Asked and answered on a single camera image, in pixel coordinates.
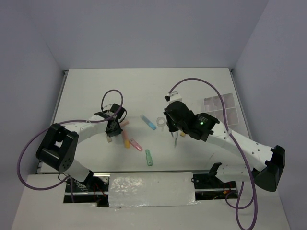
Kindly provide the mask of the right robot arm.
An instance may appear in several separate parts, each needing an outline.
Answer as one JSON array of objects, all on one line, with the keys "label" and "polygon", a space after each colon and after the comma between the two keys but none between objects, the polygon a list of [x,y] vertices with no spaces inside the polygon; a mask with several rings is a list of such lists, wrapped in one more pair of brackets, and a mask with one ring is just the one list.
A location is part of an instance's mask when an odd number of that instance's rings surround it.
[{"label": "right robot arm", "polygon": [[181,101],[174,101],[164,110],[170,132],[182,131],[195,140],[219,146],[241,157],[248,178],[261,189],[277,190],[285,168],[285,149],[279,145],[261,145],[235,131],[226,129],[225,124],[207,114],[194,114]]}]

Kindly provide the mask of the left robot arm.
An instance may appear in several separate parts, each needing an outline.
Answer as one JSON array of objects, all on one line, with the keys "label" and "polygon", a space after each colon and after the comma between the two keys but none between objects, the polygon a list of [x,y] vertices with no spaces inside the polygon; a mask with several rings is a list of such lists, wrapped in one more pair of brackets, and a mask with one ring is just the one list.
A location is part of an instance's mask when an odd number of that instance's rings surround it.
[{"label": "left robot arm", "polygon": [[120,123],[127,110],[114,103],[109,110],[95,113],[89,120],[73,122],[62,126],[55,123],[45,134],[36,157],[59,173],[70,176],[83,191],[100,189],[104,182],[75,159],[77,145],[97,135],[105,133],[115,137],[122,133]]}]

